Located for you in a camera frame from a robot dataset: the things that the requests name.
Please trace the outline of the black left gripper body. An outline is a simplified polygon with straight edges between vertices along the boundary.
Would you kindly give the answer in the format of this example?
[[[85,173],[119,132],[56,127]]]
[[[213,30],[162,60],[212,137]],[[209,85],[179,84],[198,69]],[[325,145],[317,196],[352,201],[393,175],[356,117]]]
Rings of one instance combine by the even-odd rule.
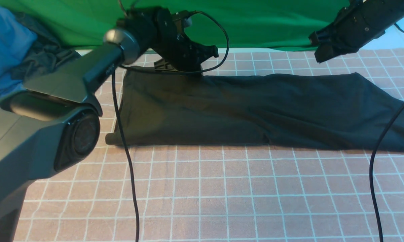
[[[192,11],[191,17],[197,14]],[[218,57],[218,48],[194,42],[185,29],[176,26],[168,9],[161,8],[156,15],[157,38],[153,50],[161,56],[154,63],[158,72],[200,72],[201,64],[211,57]]]

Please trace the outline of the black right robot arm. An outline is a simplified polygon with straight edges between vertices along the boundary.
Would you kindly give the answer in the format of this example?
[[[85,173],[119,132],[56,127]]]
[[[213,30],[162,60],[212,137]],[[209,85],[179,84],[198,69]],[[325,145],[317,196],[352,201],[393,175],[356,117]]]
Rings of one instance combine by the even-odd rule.
[[[318,63],[352,54],[404,17],[404,0],[351,0],[332,23],[309,35]]]

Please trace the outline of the gray left robot arm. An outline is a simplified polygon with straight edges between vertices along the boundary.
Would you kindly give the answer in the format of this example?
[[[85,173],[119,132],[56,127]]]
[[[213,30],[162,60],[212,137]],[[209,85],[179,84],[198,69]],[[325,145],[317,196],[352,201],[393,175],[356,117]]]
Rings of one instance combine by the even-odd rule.
[[[95,92],[151,48],[165,74],[199,74],[218,57],[216,46],[185,34],[196,11],[131,8],[104,35],[102,46],[0,99],[0,242],[14,239],[28,186],[85,159],[97,144],[103,115]]]

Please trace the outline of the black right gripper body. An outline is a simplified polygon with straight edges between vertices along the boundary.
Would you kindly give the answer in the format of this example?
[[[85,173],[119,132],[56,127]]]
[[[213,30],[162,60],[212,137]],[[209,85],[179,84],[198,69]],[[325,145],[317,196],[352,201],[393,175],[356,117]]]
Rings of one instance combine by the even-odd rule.
[[[339,10],[332,23],[309,35],[317,49],[314,57],[323,63],[341,55],[356,53],[370,41],[385,34],[385,27],[373,27],[385,0],[350,0]]]

